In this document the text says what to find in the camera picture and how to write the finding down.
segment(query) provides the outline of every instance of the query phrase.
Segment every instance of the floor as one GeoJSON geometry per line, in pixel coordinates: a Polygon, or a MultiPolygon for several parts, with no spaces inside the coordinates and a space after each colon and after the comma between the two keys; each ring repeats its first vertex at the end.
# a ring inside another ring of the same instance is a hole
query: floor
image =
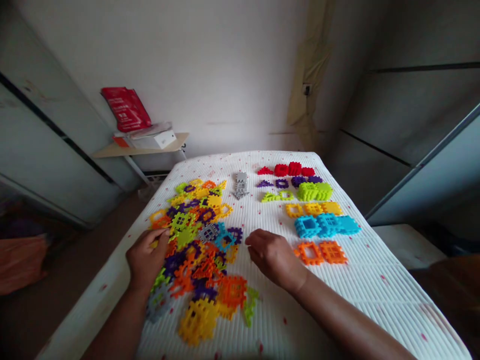
{"type": "Polygon", "coordinates": [[[46,278],[0,299],[0,358],[38,354],[145,205],[133,192],[95,229],[63,249],[46,278]]]}

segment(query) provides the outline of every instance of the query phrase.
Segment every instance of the cardboard box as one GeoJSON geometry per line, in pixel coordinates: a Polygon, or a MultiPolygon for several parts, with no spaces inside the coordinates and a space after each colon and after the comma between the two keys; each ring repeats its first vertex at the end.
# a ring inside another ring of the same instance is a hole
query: cardboard box
{"type": "Polygon", "coordinates": [[[165,149],[177,140],[173,130],[131,136],[130,141],[136,149],[165,149]]]}

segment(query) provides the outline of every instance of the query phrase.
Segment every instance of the cabinet door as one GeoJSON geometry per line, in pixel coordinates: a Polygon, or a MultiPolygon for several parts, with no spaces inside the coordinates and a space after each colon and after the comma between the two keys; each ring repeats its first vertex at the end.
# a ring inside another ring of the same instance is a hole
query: cabinet door
{"type": "Polygon", "coordinates": [[[122,193],[0,85],[0,174],[85,223],[122,193]]]}

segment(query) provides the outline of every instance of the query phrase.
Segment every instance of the white wall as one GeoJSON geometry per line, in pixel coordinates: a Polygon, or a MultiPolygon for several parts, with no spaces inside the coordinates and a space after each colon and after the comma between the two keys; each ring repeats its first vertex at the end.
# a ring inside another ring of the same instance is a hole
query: white wall
{"type": "MultiPolygon", "coordinates": [[[[308,0],[13,0],[112,128],[102,87],[135,88],[187,156],[302,149],[286,115],[308,0]]],[[[337,0],[317,130],[338,127],[388,1],[337,0]]],[[[178,157],[135,158],[144,170],[178,157]]]]}

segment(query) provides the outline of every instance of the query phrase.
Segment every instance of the orange building block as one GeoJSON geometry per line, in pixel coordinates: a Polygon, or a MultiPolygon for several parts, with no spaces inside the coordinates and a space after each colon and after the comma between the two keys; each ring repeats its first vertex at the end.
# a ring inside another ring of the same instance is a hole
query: orange building block
{"type": "Polygon", "coordinates": [[[348,259],[345,257],[342,248],[336,241],[324,241],[319,245],[323,257],[329,264],[345,264],[348,259]]]}
{"type": "Polygon", "coordinates": [[[300,253],[300,259],[305,265],[320,265],[324,262],[320,249],[313,241],[302,242],[298,245],[298,252],[300,253]],[[309,257],[307,249],[311,249],[313,257],[309,257]]]}
{"type": "Polygon", "coordinates": [[[320,206],[325,214],[334,214],[335,216],[344,214],[340,205],[336,202],[322,202],[320,206]]]}

